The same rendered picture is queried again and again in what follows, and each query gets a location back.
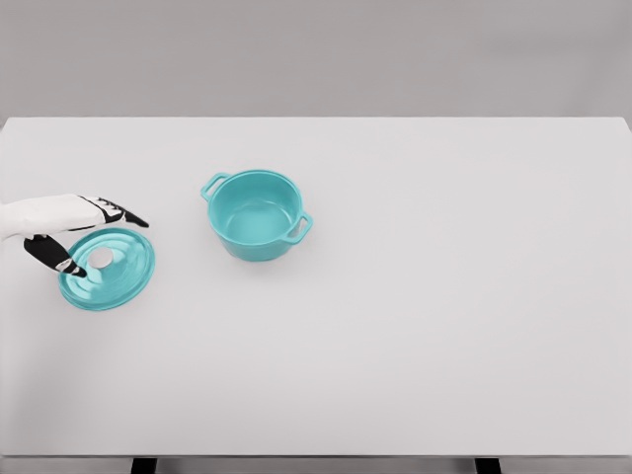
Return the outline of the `teal pot lid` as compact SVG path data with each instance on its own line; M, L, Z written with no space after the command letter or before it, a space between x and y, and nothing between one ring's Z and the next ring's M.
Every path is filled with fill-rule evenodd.
M101 249L108 250L112 257L98 268L90 263L90 257ZM150 241L139 232L121 227L102 228L81 237L69 254L87 275L59 275L60 293L73 306L90 311L127 303L150 281L155 266Z

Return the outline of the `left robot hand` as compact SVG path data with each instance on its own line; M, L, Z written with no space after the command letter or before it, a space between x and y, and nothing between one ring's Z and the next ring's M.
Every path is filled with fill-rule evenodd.
M46 267L60 274L85 277L87 272L53 236L120 221L141 228L149 226L130 210L103 197L33 197L0 204L0 241L21 237L26 252Z

